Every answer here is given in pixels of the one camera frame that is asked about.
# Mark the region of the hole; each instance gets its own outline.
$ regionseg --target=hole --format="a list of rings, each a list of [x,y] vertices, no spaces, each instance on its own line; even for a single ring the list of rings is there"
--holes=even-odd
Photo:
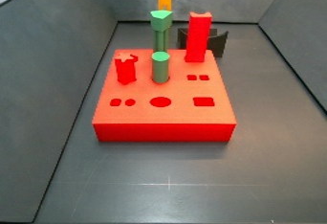
[[[122,100],[121,99],[113,99],[111,102],[110,102],[110,105],[111,106],[119,106],[122,103]]]
[[[150,100],[150,103],[157,107],[166,107],[171,105],[171,99],[165,97],[157,97]]]
[[[197,80],[197,75],[187,75],[189,80]]]
[[[207,75],[199,75],[201,80],[210,80],[210,77]]]
[[[215,106],[213,98],[194,98],[195,106]]]
[[[135,99],[129,99],[129,100],[126,101],[126,105],[127,105],[127,106],[135,105]]]

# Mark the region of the black object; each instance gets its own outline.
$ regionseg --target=black object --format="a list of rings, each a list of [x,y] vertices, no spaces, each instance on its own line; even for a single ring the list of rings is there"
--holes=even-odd
[[[209,50],[215,57],[223,57],[225,44],[229,37],[229,31],[218,35],[218,29],[210,30]],[[178,29],[178,48],[187,49],[189,29]]]

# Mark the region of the red peg board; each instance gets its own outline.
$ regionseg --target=red peg board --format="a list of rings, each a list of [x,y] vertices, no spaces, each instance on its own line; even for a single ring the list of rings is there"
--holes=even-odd
[[[169,50],[170,80],[153,81],[153,50],[117,50],[138,56],[137,81],[118,81],[111,61],[93,125],[101,142],[229,142],[237,125],[213,52],[186,62]]]

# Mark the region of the red pillar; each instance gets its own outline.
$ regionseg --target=red pillar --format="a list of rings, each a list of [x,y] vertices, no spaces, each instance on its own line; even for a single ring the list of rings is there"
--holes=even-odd
[[[210,27],[213,15],[211,12],[205,14],[190,13],[190,31],[187,41],[187,62],[203,62],[207,50]]]
[[[115,58],[118,81],[123,84],[137,81],[135,62],[138,62],[138,56],[127,53],[121,53]]]

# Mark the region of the red block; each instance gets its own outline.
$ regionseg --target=red block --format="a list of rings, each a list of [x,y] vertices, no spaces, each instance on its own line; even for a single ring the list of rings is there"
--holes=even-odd
[[[190,14],[190,31],[187,40],[187,62],[203,62],[207,50],[213,15],[210,12]]]
[[[130,53],[119,53],[115,57],[118,81],[123,84],[137,81],[135,62],[138,62],[138,56],[134,56]]]
[[[138,82],[118,82],[111,64],[93,121],[99,141],[229,142],[237,120],[213,52],[190,63],[186,50],[169,50],[170,80],[162,84],[151,80],[154,50],[125,52],[138,56]]]

